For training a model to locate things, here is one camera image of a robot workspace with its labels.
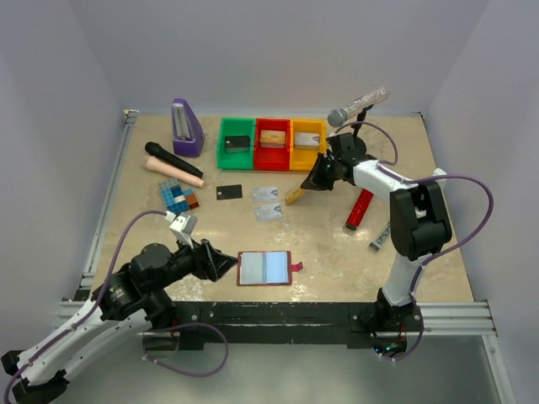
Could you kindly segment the red leather card holder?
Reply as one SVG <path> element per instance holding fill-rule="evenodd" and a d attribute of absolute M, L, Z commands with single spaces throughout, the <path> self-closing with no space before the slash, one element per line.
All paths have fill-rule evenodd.
<path fill-rule="evenodd" d="M 293 263 L 290 251 L 249 251 L 237 255 L 237 286 L 291 285 L 303 262 Z"/>

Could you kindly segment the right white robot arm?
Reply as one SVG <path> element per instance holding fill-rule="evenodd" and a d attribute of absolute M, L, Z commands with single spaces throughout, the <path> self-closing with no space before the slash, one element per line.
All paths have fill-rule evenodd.
<path fill-rule="evenodd" d="M 424 182 L 416 183 L 384 168 L 366 153 L 365 142 L 349 132 L 328 138 L 327 151 L 318 155 L 302 183 L 302 189 L 324 191 L 343 180 L 389 204 L 390 236 L 396 256 L 376 302 L 358 315 L 362 330 L 395 330 L 413 315 L 423 261 L 439 253 L 452 238 L 443 186 L 435 180 L 445 173 L 437 168 Z"/>

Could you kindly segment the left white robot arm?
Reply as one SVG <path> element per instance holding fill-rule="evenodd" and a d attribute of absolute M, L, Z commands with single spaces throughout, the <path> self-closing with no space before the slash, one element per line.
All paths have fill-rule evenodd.
<path fill-rule="evenodd" d="M 140 332 L 169 331 L 176 316 L 166 287 L 193 275 L 216 282 L 237 264 L 207 240 L 171 252 L 153 243 L 111 274 L 82 307 L 33 348 L 2 357 L 6 403 L 50 403 L 90 364 Z"/>

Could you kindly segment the silver credit card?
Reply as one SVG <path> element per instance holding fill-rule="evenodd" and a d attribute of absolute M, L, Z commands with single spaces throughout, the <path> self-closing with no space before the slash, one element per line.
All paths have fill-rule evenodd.
<path fill-rule="evenodd" d="M 276 187 L 255 188 L 252 191 L 252 199 L 254 202 L 278 200 L 278 189 Z"/>

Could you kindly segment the black credit card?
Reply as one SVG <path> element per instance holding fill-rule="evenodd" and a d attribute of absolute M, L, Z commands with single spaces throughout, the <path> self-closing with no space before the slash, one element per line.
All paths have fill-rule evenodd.
<path fill-rule="evenodd" d="M 241 199 L 243 197 L 243 186 L 241 184 L 222 185 L 216 187 L 217 200 Z"/>

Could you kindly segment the gold credit card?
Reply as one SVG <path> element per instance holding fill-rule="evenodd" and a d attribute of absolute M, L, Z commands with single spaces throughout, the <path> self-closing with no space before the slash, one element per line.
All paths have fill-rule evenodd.
<path fill-rule="evenodd" d="M 304 195 L 304 189 L 296 188 L 286 192 L 285 205 L 291 205 Z"/>

